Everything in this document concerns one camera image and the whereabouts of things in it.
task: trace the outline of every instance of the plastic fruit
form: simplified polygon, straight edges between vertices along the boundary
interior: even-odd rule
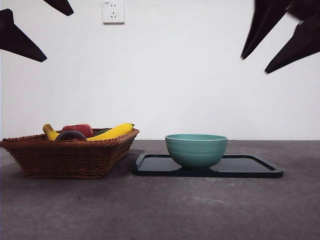
[[[91,138],[94,136],[94,132],[89,124],[77,124],[77,125],[67,125],[62,128],[62,132],[65,131],[78,131],[82,133],[86,138]]]
[[[87,138],[79,131],[63,131],[55,138],[55,141],[58,140],[87,141]]]
[[[46,137],[50,141],[55,140],[56,137],[59,135],[59,133],[56,132],[50,124],[43,125],[42,130],[44,131],[44,133],[46,134]]]
[[[124,135],[128,132],[131,132],[133,128],[134,128],[134,124],[132,124],[132,123],[122,123],[122,124],[115,126],[114,128],[112,128],[112,129],[110,129],[100,135],[87,138],[87,140],[88,141],[97,141],[97,140],[113,139],[113,138],[119,137],[121,135]]]
[[[110,130],[110,128],[109,128],[109,129],[100,130],[100,131],[98,131],[98,132],[96,133],[96,135],[98,136],[98,135],[103,134],[103,133],[105,133],[105,132],[107,132],[107,131],[109,131],[109,130]]]

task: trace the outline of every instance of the black tray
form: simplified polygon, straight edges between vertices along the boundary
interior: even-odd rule
[[[251,155],[224,155],[210,169],[190,170],[177,164],[168,154],[142,154],[132,174],[138,176],[207,178],[281,178],[284,171],[274,164]]]

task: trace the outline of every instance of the tray rim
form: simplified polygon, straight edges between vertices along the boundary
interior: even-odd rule
[[[173,173],[177,173],[177,170],[174,171],[141,171],[139,167],[143,163],[146,158],[171,158],[167,153],[143,153],[141,154],[135,163],[133,164],[131,173],[137,176],[158,176],[158,177],[206,177],[206,178],[281,178],[284,175],[284,170],[274,163],[271,163],[262,157],[257,157],[255,155],[250,154],[225,154],[223,155],[223,159],[237,159],[237,158],[246,158],[251,159],[258,164],[264,166],[269,169],[270,172],[219,172],[210,170],[210,173],[216,172],[217,176],[201,176],[200,171],[190,171],[190,173],[195,173],[194,175],[189,176],[179,176]]]

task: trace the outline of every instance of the wicker basket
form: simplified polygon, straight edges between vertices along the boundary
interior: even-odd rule
[[[108,128],[94,128],[93,134]],[[98,179],[129,153],[139,133],[98,141],[49,141],[45,134],[4,138],[7,150],[28,178]]]

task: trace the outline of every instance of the red apple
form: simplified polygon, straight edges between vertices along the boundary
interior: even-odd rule
[[[86,138],[94,136],[94,132],[89,124],[67,125],[62,128],[62,131],[78,131],[82,133]]]

